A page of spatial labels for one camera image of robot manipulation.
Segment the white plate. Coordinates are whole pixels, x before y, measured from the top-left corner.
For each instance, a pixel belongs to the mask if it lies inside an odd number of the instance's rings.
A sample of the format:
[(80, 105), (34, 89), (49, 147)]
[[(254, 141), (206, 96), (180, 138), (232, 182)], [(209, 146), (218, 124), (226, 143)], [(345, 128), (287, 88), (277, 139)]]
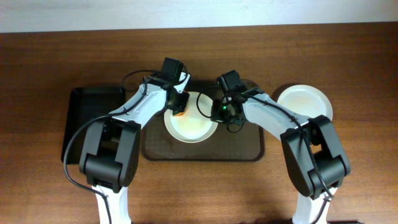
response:
[(333, 119), (333, 108), (326, 95), (310, 85), (293, 85), (277, 99), (278, 104), (298, 114), (315, 118), (320, 115)]

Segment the white plate stained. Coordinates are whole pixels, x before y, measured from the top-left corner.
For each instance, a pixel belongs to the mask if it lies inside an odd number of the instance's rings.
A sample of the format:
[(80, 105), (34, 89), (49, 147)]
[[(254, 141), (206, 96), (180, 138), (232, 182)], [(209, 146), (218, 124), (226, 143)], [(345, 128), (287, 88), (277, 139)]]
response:
[(172, 110), (164, 113), (167, 131), (177, 140), (185, 143), (198, 143), (209, 138), (217, 129), (218, 123), (204, 117), (197, 108), (199, 92), (190, 91), (188, 105), (183, 114), (173, 115)]

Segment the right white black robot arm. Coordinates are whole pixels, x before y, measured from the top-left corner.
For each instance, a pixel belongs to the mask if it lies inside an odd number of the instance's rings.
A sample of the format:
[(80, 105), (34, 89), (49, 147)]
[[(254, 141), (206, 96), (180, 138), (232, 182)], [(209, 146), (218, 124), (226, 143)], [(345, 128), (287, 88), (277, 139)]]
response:
[(331, 201), (351, 166), (331, 120), (310, 118), (277, 104), (258, 88), (227, 91), (213, 101), (211, 119), (227, 126), (250, 122), (282, 145), (289, 178), (298, 191), (292, 223), (326, 223)]

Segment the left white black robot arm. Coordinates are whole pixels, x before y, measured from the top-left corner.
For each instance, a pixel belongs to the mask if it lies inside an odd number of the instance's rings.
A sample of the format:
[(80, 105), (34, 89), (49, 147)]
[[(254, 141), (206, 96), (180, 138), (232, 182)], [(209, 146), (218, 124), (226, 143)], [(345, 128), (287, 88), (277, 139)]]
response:
[(86, 176), (86, 189), (96, 195), (101, 223), (131, 222), (127, 188), (137, 170), (141, 130), (164, 109), (183, 112), (186, 85), (144, 80), (121, 107), (84, 124), (79, 169)]

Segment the orange green sponge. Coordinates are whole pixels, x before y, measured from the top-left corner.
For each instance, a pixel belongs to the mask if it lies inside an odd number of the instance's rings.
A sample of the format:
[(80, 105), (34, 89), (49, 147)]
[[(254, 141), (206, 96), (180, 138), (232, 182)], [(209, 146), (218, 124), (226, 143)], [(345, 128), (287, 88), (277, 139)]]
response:
[(185, 112), (186, 112), (186, 109), (181, 110), (181, 111), (172, 110), (172, 116), (182, 116), (185, 114)]

